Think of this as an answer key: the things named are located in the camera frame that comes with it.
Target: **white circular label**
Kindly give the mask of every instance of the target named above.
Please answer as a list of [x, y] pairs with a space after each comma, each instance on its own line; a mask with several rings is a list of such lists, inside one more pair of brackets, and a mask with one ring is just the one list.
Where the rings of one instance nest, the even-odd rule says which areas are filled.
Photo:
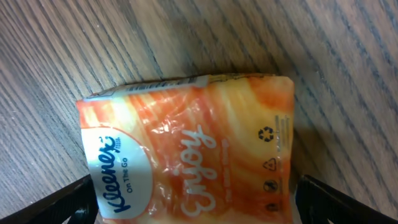
[[113, 128], [82, 129], [88, 168], [104, 218], [132, 219], [152, 197], [152, 167], [137, 141]]

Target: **black printed icon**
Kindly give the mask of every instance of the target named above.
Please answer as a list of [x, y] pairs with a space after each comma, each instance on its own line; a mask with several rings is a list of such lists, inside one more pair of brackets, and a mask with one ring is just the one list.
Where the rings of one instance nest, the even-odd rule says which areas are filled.
[[262, 188], [266, 192], [274, 193], [278, 190], [278, 183], [274, 180], [267, 180], [264, 182], [264, 185], [262, 186]]
[[267, 162], [263, 163], [262, 166], [271, 171], [276, 171], [276, 159], [271, 158]]
[[279, 207], [277, 204], [275, 203], [269, 203], [268, 205], [266, 205], [266, 209], [270, 212], [277, 212], [279, 211]]
[[274, 139], [274, 135], [272, 134], [273, 132], [274, 130], [268, 126], [260, 129], [259, 139], [264, 140], [265, 142], [270, 142]]

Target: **wood grain surface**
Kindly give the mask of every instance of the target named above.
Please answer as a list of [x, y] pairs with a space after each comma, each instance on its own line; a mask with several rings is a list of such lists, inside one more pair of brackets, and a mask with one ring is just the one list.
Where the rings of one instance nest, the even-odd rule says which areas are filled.
[[398, 218], [396, 0], [0, 0], [0, 217], [88, 173], [76, 100], [227, 72], [290, 77], [293, 174]]

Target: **orange package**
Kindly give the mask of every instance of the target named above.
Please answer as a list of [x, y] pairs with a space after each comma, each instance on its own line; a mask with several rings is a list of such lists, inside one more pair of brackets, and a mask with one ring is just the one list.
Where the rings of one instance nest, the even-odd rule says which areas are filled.
[[292, 223], [288, 78], [133, 84], [77, 107], [105, 223]]

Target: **triangle symbol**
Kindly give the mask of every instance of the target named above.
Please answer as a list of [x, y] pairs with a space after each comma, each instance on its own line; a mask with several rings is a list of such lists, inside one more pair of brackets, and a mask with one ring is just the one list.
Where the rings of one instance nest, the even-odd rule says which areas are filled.
[[276, 171], [276, 159], [272, 158], [272, 159], [268, 160], [267, 162], [263, 163], [262, 166], [268, 170]]

